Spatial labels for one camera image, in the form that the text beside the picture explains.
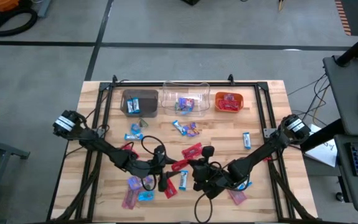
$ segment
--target orange bin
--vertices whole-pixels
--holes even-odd
[[[240,103],[238,111],[231,111],[231,110],[222,110],[219,108],[219,101],[224,100],[224,95],[232,94],[234,96],[234,100]],[[226,93],[226,92],[217,92],[215,97],[215,110],[219,112],[230,112],[230,113],[238,113],[243,108],[243,97],[241,94],[238,93]]]

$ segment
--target black hose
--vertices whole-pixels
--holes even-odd
[[[4,31],[0,31],[0,37],[7,37],[7,36],[11,36],[11,35],[16,35],[16,34],[20,34],[22,32],[25,32],[27,30],[29,30],[32,26],[35,25],[36,21],[37,21],[37,13],[35,12],[35,10],[25,7],[25,8],[19,8],[19,9],[13,9],[12,11],[9,12],[4,12],[3,15],[0,17],[0,27],[6,23],[9,19],[13,18],[16,15],[19,14],[23,14],[23,13],[29,13],[31,15],[31,18],[29,19],[29,21],[17,28],[11,29],[11,30],[4,30]]]

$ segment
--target white paper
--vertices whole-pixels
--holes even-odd
[[[318,132],[321,129],[314,124],[310,124],[309,128],[311,130],[310,135]],[[335,167],[336,154],[337,154],[337,149],[335,145],[335,140],[333,139],[305,153],[306,156],[315,159],[319,162],[325,163],[331,167]]]

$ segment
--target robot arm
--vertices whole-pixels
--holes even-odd
[[[194,169],[194,190],[203,190],[209,199],[213,199],[224,189],[235,189],[244,183],[250,175],[252,168],[270,157],[273,152],[283,151],[289,144],[300,144],[309,136],[310,129],[292,114],[283,118],[278,129],[271,134],[269,140],[247,157],[235,159],[227,164],[227,170],[217,167],[213,162],[189,161]],[[213,155],[213,147],[203,151],[203,156],[209,158]]]
[[[79,140],[79,144],[87,150],[99,151],[106,154],[114,165],[122,171],[139,178],[152,174],[162,174],[165,164],[174,160],[166,156],[165,148],[158,146],[154,150],[154,158],[149,161],[138,160],[138,155],[131,150],[119,149],[101,138],[95,130],[86,124],[86,118],[76,111],[64,111],[53,124],[54,134],[67,140]]]

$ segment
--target gray bin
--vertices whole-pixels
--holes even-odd
[[[140,113],[129,113],[127,100],[139,98]],[[122,93],[121,111],[128,117],[155,118],[158,114],[158,91],[125,90]]]

